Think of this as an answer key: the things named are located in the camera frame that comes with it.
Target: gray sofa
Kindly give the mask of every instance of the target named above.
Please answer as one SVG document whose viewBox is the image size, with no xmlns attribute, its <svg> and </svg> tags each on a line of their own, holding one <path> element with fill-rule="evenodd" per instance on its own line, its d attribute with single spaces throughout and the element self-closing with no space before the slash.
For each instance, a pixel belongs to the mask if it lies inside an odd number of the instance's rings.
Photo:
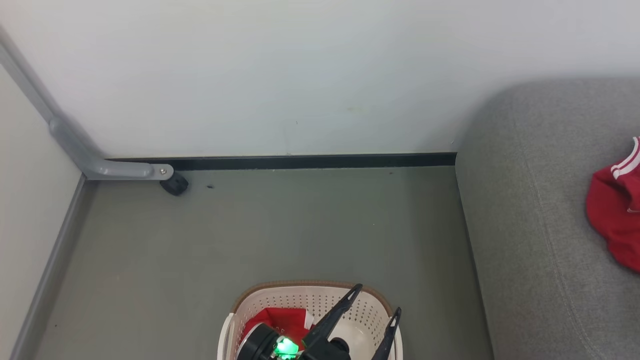
<svg viewBox="0 0 640 360">
<path fill-rule="evenodd" d="M 640 274 L 585 214 L 637 135 L 640 79 L 518 86 L 472 124 L 456 173 L 496 360 L 640 359 Z"/>
</svg>

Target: glowing green led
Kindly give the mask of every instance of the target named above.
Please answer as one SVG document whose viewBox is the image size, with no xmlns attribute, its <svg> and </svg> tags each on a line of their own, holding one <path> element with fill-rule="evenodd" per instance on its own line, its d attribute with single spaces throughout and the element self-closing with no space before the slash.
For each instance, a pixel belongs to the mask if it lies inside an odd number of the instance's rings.
<svg viewBox="0 0 640 360">
<path fill-rule="evenodd" d="M 296 353 L 298 352 L 299 346 L 297 346 L 293 341 L 284 338 L 280 340 L 278 345 L 276 346 L 276 355 L 282 360 L 295 359 Z"/>
</svg>

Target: perforated basket wall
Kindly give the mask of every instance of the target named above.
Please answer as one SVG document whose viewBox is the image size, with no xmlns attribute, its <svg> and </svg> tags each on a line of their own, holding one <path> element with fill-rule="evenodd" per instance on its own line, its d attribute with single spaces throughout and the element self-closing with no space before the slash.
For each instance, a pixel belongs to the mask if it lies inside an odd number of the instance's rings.
<svg viewBox="0 0 640 360">
<path fill-rule="evenodd" d="M 305 308 L 318 322 L 339 301 L 352 284 L 341 282 L 273 282 L 258 285 L 236 302 L 221 332 L 218 360 L 234 360 L 244 324 L 265 307 Z M 344 338 L 353 360 L 370 359 L 377 349 L 392 315 L 386 300 L 373 289 L 364 288 L 351 309 L 336 326 L 333 336 Z M 391 360 L 402 360 L 402 342 L 396 332 Z"/>
</svg>

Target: black wheel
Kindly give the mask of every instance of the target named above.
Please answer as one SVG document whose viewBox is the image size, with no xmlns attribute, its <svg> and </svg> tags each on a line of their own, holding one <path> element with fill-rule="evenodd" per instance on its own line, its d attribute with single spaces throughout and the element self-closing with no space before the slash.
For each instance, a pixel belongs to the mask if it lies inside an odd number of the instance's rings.
<svg viewBox="0 0 640 360">
<path fill-rule="evenodd" d="M 166 192 L 173 196 L 179 196 L 189 187 L 189 181 L 182 175 L 174 172 L 173 175 L 167 180 L 160 180 L 160 185 Z"/>
</svg>

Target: brown basket rim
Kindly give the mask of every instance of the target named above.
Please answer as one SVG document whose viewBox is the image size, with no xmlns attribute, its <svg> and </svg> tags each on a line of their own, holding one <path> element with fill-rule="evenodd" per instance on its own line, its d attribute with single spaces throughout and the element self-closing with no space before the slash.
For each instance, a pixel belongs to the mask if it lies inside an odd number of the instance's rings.
<svg viewBox="0 0 640 360">
<path fill-rule="evenodd" d="M 320 281 L 320 280 L 286 280 L 286 281 L 269 281 L 263 282 L 261 284 L 252 286 L 248 290 L 246 290 L 234 303 L 234 306 L 231 308 L 232 313 L 236 313 L 240 304 L 252 293 L 255 293 L 259 290 L 270 289 L 270 288 L 288 288 L 293 286 L 324 286 L 329 288 L 342 288 L 342 289 L 351 289 L 356 283 L 355 282 L 338 282 L 338 281 Z M 385 297 L 379 293 L 377 290 L 370 286 L 362 286 L 362 291 L 372 295 L 385 308 L 388 316 L 393 316 L 393 311 L 391 310 L 391 305 L 387 302 Z"/>
</svg>

